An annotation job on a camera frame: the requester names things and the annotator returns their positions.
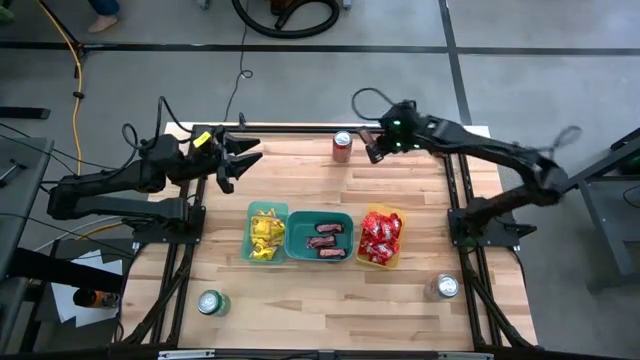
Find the yellow cable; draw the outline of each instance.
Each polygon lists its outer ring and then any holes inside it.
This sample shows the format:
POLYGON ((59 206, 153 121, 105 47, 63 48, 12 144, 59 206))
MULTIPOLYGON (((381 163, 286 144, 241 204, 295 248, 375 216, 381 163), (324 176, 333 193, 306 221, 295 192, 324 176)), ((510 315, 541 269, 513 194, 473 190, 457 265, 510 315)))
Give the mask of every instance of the yellow cable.
POLYGON ((91 231, 89 231, 86 234, 83 234, 81 236, 79 236, 76 240, 82 240, 82 239, 86 239, 88 236, 99 233, 99 232, 103 232, 105 230, 109 230, 109 229, 113 229, 116 228, 118 226, 124 225, 123 223, 119 222, 119 223, 114 223, 114 224, 109 224, 109 225, 105 225, 105 226, 101 226, 99 228, 95 228, 91 231))
MULTIPOLYGON (((69 50, 71 50, 71 55, 73 55, 73 58, 76 61, 76 68, 78 69, 78 93, 82 93, 82 66, 80 65, 80 59, 78 59, 78 55, 73 49, 73 45, 71 45, 69 38, 67 38, 67 35, 60 28, 60 25, 58 25, 58 23, 53 18, 51 13, 49 13, 49 11, 44 6, 42 6, 42 3, 39 0, 36 0, 36 2, 38 3, 38 5, 40 5, 40 7, 42 8, 42 11, 44 11, 44 13, 47 15, 49 20, 51 20, 51 23, 56 27, 56 29, 58 29, 58 32, 60 33, 60 35, 62 35, 62 38, 67 43, 69 50)), ((76 127, 79 109, 80 109, 80 98, 76 97, 76 104, 73 107, 73 116, 72 116, 71 124, 73 127, 73 138, 76 143, 76 152, 78 153, 78 175, 80 175, 80 165, 82 162, 82 150, 80 149, 80 140, 78 139, 78 130, 76 127)))

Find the chocolate bar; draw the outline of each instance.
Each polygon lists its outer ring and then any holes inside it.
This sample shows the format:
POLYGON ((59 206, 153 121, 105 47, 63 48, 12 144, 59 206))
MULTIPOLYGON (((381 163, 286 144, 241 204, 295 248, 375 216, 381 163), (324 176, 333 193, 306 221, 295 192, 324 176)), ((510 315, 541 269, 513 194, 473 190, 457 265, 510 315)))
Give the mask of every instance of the chocolate bar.
POLYGON ((331 248, 331 249, 319 249, 319 259, 342 259, 347 257, 347 251, 345 249, 331 248))
POLYGON ((320 234, 342 234, 344 225, 340 223, 316 224, 316 231, 320 234))
POLYGON ((331 246, 336 246, 336 237, 333 235, 307 237, 307 248, 309 249, 320 249, 331 246))

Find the concrete floor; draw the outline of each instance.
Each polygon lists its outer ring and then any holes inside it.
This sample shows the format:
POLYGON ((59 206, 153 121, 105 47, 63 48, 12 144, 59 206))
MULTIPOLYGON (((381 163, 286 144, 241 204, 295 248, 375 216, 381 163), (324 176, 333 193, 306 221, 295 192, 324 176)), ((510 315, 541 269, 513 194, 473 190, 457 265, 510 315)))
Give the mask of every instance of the concrete floor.
MULTIPOLYGON (((293 43, 446 44, 437 0, 353 2, 352 11, 343 12, 333 29, 293 43)), ((49 3, 83 41, 239 44, 243 30, 226 0, 213 0, 207 12, 195 0, 123 0, 122 22, 99 35, 84 30, 94 16, 85 1, 49 3)), ((264 23, 273 21, 263 1, 252 0, 251 6, 251 13, 264 23)), ((640 47, 640 3, 635 0, 450 0, 449 8, 458 46, 640 47)), ((59 41, 33 1, 17 1, 13 9, 16 22, 0 27, 0 40, 59 41)), ((320 5, 305 6, 291 26, 317 22, 325 13, 320 5)), ((247 43, 291 42, 249 31, 247 43)), ((84 158, 121 164, 130 150, 120 127, 130 122, 142 136, 150 135, 159 95, 167 97, 181 120, 221 120, 239 55, 92 53, 85 61, 87 97, 78 123, 84 158)), ((473 124, 488 125, 493 137, 542 146, 566 125, 584 129, 580 141, 557 154, 570 174, 603 156, 613 141, 638 127, 638 57, 461 56, 460 63, 473 124)), ((255 76, 241 81, 230 120, 243 111, 249 121, 353 122, 349 99, 365 86, 378 87, 394 99, 416 99, 423 112, 459 120, 447 55, 247 53, 245 68, 255 76)), ((74 153, 72 74, 73 62, 66 51, 1 50, 0 103, 52 111, 47 121, 2 122, 32 136, 52 137, 58 149, 74 153)), ((386 105, 363 98, 362 106, 376 114, 386 105)), ((64 169, 51 162, 46 178, 62 175, 64 169)), ((510 171, 501 170, 501 178, 505 189, 519 183, 510 171)), ((55 223, 44 212, 45 202, 40 196, 32 215, 55 223)), ((526 207, 515 216, 539 228, 523 240, 521 253, 539 343, 552 350, 640 357, 638 291, 594 296, 586 290, 585 282, 607 273, 611 264, 579 194, 569 193, 557 207, 526 207)), ((58 225, 71 228, 86 221, 58 225)), ((21 245, 34 248, 51 235, 50 230, 30 224, 21 245)), ((93 326, 82 334, 92 336, 96 344, 105 343, 112 326, 93 326)), ((73 344, 80 335, 71 326, 61 329, 55 329, 53 340, 42 348, 86 346, 87 342, 73 344)))

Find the wooden tabletop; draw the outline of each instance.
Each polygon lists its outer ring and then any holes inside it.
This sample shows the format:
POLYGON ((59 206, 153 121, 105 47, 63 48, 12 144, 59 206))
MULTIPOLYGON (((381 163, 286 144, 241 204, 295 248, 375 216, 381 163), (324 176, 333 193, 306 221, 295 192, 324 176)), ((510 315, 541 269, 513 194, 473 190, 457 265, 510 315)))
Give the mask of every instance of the wooden tabletop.
MULTIPOLYGON (((469 130, 488 136, 486 127, 469 130)), ((167 132, 187 137, 173 124, 167 132)), ((464 293, 441 302, 423 296, 425 284, 439 274, 462 281, 446 222, 450 204, 442 160, 413 152, 372 165, 362 142, 354 139, 350 162, 336 164, 331 160, 331 135, 255 136, 262 143, 252 151, 262 151, 264 157, 235 183, 234 194, 222 194, 215 181, 207 183, 203 202, 207 219, 193 258, 181 348, 472 349, 464 293), (367 204, 402 209, 408 220, 398 267, 378 270, 356 263, 355 257, 343 263, 293 259, 280 265, 247 263, 240 248, 247 208, 256 200, 285 202, 290 212, 345 212, 356 224, 356 239, 367 204), (198 312, 198 298, 208 289, 230 296, 231 312, 226 317, 198 312)), ((476 196, 502 191, 496 165, 470 157, 469 168, 476 196)), ((175 196, 177 187, 167 186, 151 199, 175 196)), ((126 334, 158 297, 166 252, 166 245, 149 245, 133 265, 124 295, 126 334)), ((496 248, 486 252, 496 302, 522 336, 536 343, 513 254, 496 248)), ((483 334, 489 339, 484 306, 479 311, 483 334)), ((167 314, 163 339, 173 302, 167 314)))

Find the orange container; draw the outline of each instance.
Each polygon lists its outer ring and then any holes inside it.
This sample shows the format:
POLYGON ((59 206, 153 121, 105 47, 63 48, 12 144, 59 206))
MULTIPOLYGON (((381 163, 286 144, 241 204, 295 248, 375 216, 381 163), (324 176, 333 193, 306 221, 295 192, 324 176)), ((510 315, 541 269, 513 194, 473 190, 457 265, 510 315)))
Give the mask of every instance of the orange container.
POLYGON ((398 236, 398 252, 387 261, 387 265, 380 265, 369 261, 369 257, 367 255, 360 255, 356 250, 356 260, 363 264, 371 265, 378 267, 380 269, 390 270, 398 266, 398 261, 400 261, 400 251, 402 250, 402 240, 404 239, 404 229, 407 227, 407 214, 405 214, 402 210, 390 208, 381 204, 369 204, 367 207, 367 214, 370 212, 379 212, 382 215, 389 216, 391 213, 398 214, 400 220, 402 220, 402 229, 400 229, 400 235, 398 236))

